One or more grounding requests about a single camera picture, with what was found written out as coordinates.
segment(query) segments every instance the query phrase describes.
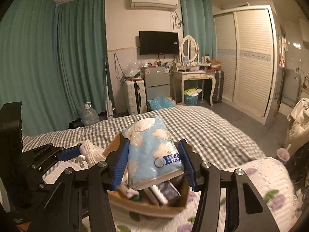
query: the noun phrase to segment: vanity table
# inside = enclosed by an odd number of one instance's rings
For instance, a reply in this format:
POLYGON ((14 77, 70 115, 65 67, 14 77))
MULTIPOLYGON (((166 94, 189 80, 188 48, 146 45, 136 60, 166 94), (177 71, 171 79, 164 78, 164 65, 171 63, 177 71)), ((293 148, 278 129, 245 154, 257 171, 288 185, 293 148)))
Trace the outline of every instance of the vanity table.
POLYGON ((179 71, 188 69, 187 64, 184 62, 184 58, 187 63, 191 65, 198 65, 199 64, 199 47, 198 44, 195 42, 194 38, 190 35, 187 35, 183 38, 180 48, 179 48, 179 62, 173 63, 173 71, 172 71, 172 83, 174 88, 174 100, 176 99, 176 88, 177 88, 177 81, 181 82, 181 102, 183 102, 183 91, 184 91, 184 82, 186 80, 203 80, 202 83, 202 100, 204 97, 204 80, 211 79, 212 80, 212 88, 211 88, 211 95, 210 95, 210 104, 213 105, 212 97, 214 94, 214 89, 216 85, 216 78, 214 71, 179 71))
POLYGON ((183 91, 184 91, 184 82, 186 80, 203 80, 202 83, 202 100, 204 97, 204 80, 205 79, 211 79, 212 80, 212 88, 211 88, 211 96, 210 96, 210 104, 213 105, 212 97, 214 94, 214 87, 216 85, 216 79, 214 76, 214 71, 173 71, 173 88, 174 88, 174 98, 176 99, 176 88, 177 88, 177 82, 181 82, 181 102, 183 103, 183 91))

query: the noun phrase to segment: metal screw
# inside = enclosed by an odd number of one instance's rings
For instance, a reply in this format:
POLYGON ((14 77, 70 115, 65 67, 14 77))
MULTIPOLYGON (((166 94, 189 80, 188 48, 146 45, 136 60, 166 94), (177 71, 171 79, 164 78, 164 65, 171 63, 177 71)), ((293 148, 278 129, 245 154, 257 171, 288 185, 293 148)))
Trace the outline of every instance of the metal screw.
POLYGON ((240 169, 240 168, 237 168, 237 169, 236 169, 236 173, 237 173, 238 175, 243 175, 243 174, 244 174, 244 171, 243 171, 242 169, 240 169))
POLYGON ((99 163, 98 163, 98 166, 99 167, 106 167, 107 166, 107 162, 106 161, 100 161, 99 163))
POLYGON ((70 174, 70 173, 72 173, 73 172, 73 168, 71 168, 71 167, 68 167, 68 168, 66 168, 65 170, 64 170, 64 173, 65 174, 70 174))
POLYGON ((210 168, 211 164, 209 162, 203 162, 202 166, 205 167, 205 168, 210 168))

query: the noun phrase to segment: television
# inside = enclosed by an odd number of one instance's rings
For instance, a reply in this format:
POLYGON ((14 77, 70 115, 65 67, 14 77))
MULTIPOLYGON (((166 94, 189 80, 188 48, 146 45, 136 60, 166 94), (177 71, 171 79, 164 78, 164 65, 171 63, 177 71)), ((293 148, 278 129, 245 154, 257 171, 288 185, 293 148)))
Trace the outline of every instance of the television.
POLYGON ((178 54, 179 40, 175 32, 139 32, 140 54, 178 54))

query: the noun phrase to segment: gray refrigerator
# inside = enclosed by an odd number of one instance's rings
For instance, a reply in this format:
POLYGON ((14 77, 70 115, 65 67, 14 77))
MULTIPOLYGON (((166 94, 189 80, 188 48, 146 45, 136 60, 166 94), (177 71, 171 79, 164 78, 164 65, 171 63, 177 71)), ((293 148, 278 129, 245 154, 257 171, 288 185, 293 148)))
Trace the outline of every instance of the gray refrigerator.
POLYGON ((170 71, 168 66, 143 68, 146 97, 148 100, 155 99, 162 94, 170 96, 170 71))

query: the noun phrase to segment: green curtain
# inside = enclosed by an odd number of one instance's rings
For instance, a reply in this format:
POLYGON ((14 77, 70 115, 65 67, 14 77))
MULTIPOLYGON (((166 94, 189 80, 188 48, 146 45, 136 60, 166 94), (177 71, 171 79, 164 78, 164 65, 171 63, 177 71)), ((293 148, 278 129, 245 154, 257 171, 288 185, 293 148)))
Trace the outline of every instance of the green curtain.
POLYGON ((104 2, 74 0, 59 4, 56 9, 57 61, 70 112, 74 116, 78 115, 78 107, 87 101, 92 102, 98 113, 105 110, 107 46, 104 2))
POLYGON ((14 0, 0 22, 0 107, 22 101, 23 133, 67 128, 72 121, 53 50, 52 0, 14 0))
POLYGON ((191 35, 200 48, 200 61, 205 52, 217 57, 214 16, 210 0, 180 0, 183 35, 191 35))

